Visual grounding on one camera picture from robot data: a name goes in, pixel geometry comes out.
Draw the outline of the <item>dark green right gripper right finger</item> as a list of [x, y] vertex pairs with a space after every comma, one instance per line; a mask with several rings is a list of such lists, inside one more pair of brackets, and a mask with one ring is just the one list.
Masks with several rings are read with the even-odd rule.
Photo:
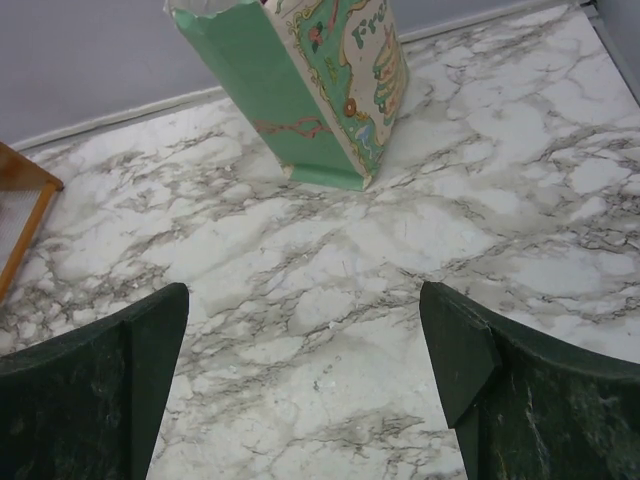
[[426, 282], [420, 318], [470, 479], [636, 479], [639, 366]]

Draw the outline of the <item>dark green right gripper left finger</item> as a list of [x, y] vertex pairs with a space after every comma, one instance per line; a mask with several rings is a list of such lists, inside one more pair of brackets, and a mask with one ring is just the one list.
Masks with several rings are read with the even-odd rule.
[[2, 478], [146, 478], [188, 314], [172, 283], [2, 356]]

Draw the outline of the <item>green illustrated paper bag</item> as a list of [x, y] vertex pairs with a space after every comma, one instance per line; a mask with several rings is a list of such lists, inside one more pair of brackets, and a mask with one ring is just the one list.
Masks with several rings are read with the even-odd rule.
[[387, 1], [169, 1], [165, 9], [290, 179], [368, 187], [409, 80]]

